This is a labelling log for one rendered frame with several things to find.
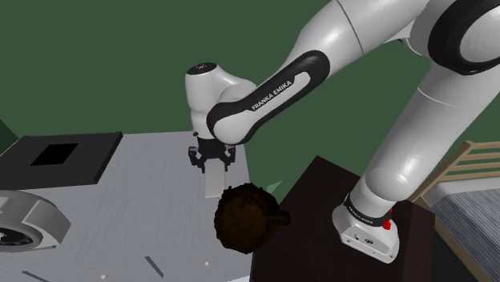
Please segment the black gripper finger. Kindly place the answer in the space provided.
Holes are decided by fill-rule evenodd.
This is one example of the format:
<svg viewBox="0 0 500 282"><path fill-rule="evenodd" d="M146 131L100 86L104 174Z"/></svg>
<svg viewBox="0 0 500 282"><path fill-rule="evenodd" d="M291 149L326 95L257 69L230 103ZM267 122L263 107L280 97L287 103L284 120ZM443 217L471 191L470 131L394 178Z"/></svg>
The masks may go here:
<svg viewBox="0 0 500 282"><path fill-rule="evenodd" d="M223 153L222 161L224 162L225 171L236 161L236 147L234 145L224 145L225 150Z"/></svg>
<svg viewBox="0 0 500 282"><path fill-rule="evenodd" d="M199 151L197 147L190 146L188 148L188 156L192 166L198 167L203 173L205 172L205 162L207 158L204 155L198 157Z"/></svg>

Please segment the pale grey flat slab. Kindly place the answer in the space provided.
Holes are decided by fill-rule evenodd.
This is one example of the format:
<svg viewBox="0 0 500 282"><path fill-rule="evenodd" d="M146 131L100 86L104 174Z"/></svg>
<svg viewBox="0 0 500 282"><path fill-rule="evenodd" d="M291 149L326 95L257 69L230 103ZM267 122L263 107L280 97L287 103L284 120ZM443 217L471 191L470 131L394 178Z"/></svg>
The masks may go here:
<svg viewBox="0 0 500 282"><path fill-rule="evenodd" d="M226 186L225 164L219 159L208 159L204 164L204 197L219 198Z"/></svg>

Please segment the dark brown round teapot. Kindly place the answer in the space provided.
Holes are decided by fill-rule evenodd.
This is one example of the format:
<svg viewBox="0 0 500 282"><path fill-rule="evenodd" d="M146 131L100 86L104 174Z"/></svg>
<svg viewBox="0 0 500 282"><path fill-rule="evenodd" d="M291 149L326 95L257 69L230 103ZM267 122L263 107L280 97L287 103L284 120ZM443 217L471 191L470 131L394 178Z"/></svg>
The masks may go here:
<svg viewBox="0 0 500 282"><path fill-rule="evenodd" d="M214 217L216 238L225 248L243 254L262 248L290 224L290 213L254 183L225 189Z"/></svg>

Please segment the black flat square appliance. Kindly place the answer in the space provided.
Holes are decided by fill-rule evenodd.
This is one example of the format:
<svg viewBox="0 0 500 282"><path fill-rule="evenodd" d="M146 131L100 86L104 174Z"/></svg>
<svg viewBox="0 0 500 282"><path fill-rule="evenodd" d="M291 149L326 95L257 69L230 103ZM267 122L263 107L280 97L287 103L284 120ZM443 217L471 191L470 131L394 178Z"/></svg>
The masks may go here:
<svg viewBox="0 0 500 282"><path fill-rule="evenodd" d="M123 133L24 136L0 155L0 190L97 184Z"/></svg>

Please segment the dark robot stand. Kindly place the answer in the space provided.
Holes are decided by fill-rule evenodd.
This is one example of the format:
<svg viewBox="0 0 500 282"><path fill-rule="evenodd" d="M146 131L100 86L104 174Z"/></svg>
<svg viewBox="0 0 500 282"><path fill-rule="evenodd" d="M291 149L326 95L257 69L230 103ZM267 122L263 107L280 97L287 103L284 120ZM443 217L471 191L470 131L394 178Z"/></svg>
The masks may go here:
<svg viewBox="0 0 500 282"><path fill-rule="evenodd" d="M317 156L280 206L290 225L254 252L251 282L432 282L434 214L407 200L393 207L400 238L385 264L341 242L333 209L359 177Z"/></svg>

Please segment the dark grey thin stick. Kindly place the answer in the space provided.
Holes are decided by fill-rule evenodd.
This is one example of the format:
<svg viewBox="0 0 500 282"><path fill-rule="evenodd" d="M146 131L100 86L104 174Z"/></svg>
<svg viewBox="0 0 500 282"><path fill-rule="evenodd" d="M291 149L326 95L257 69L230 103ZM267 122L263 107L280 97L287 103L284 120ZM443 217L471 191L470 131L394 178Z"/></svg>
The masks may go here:
<svg viewBox="0 0 500 282"><path fill-rule="evenodd" d="M25 275L27 275L27 276L29 276L29 277L31 277L33 279L36 279L36 280L38 280L40 282L50 282L49 280L46 280L46 279L42 278L41 276L37 276L37 275L35 275L35 274L33 274L33 273L29 272L29 271L22 271L22 274L25 274Z"/></svg>
<svg viewBox="0 0 500 282"><path fill-rule="evenodd" d="M151 265L151 267L155 270L155 272L163 279L164 274L158 265L154 262L154 260L150 256L145 256L144 259Z"/></svg>

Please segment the grey round appliance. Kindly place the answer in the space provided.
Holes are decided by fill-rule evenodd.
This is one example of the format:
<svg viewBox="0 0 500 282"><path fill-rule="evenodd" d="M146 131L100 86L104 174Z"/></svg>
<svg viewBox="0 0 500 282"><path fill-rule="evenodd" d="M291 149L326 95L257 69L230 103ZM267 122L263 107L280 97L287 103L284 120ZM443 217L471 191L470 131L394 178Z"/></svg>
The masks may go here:
<svg viewBox="0 0 500 282"><path fill-rule="evenodd" d="M70 226L49 200L24 191L0 191L0 252L55 248Z"/></svg>

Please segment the wooden bed with striped mattress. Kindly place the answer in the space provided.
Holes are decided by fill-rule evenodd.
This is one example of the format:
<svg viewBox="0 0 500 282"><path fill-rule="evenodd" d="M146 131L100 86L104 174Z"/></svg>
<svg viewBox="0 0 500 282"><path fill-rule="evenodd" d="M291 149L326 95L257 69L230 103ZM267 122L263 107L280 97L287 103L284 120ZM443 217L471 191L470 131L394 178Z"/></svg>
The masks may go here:
<svg viewBox="0 0 500 282"><path fill-rule="evenodd" d="M478 282L500 282L500 141L465 141L409 200Z"/></svg>

